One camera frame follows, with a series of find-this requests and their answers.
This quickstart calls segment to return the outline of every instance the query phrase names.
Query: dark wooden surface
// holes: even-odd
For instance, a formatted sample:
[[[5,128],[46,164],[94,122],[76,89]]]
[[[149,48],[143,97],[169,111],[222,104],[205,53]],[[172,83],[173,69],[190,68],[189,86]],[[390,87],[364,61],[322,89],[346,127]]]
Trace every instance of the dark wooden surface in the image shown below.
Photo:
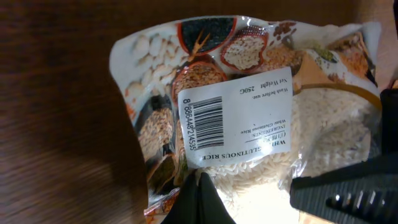
[[[318,25],[377,20],[379,77],[397,65],[392,0],[0,4],[1,223],[143,222],[141,152],[108,68],[114,42],[135,31],[220,14]]]

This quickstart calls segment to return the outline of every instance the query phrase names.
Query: bowl of grains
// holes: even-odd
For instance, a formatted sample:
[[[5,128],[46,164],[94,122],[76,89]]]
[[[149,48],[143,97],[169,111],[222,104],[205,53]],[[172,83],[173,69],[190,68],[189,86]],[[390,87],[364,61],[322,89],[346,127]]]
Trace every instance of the bowl of grains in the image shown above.
[[[196,56],[201,56],[223,45],[234,32],[235,25],[236,18],[230,17],[192,19],[178,23],[177,35],[182,49],[190,54],[200,33],[200,42],[209,34],[209,39],[196,52]]]
[[[221,52],[221,61],[240,72],[251,73],[262,65],[268,33],[259,26],[245,27],[235,34]]]
[[[174,148],[174,119],[168,96],[153,96],[144,105],[135,125],[147,169]]]
[[[172,99],[178,106],[178,93],[187,88],[195,88],[226,80],[225,73],[214,63],[197,60],[184,66],[172,85]]]

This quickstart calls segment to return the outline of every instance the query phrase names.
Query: white label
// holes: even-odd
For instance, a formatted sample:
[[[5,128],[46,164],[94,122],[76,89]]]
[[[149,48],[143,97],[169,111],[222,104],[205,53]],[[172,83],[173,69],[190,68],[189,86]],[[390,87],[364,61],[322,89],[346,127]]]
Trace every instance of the white label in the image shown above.
[[[290,67],[182,90],[178,112],[190,168],[290,151]]]

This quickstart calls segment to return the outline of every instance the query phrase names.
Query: bowl of rice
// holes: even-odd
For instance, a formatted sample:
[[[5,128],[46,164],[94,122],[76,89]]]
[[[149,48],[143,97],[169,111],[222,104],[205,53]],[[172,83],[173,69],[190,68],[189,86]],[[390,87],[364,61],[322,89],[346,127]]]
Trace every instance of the bowl of rice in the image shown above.
[[[187,88],[195,88],[226,81],[225,73],[215,64],[199,60],[184,66],[172,85],[172,99],[178,105],[178,93]]]
[[[267,47],[268,32],[259,26],[245,27],[235,34],[222,49],[221,61],[228,67],[251,73],[263,63],[262,52]]]

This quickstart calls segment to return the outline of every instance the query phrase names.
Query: black plastic object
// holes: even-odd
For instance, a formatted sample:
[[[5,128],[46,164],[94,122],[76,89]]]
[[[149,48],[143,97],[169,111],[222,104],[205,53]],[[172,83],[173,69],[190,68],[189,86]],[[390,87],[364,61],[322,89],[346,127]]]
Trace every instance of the black plastic object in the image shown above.
[[[398,223],[398,90],[381,102],[382,156],[293,179],[291,206],[336,223]]]
[[[163,224],[233,224],[207,173],[201,173],[199,185],[195,174],[185,180],[180,194]]]
[[[382,111],[382,153],[398,152],[398,89],[380,94]]]

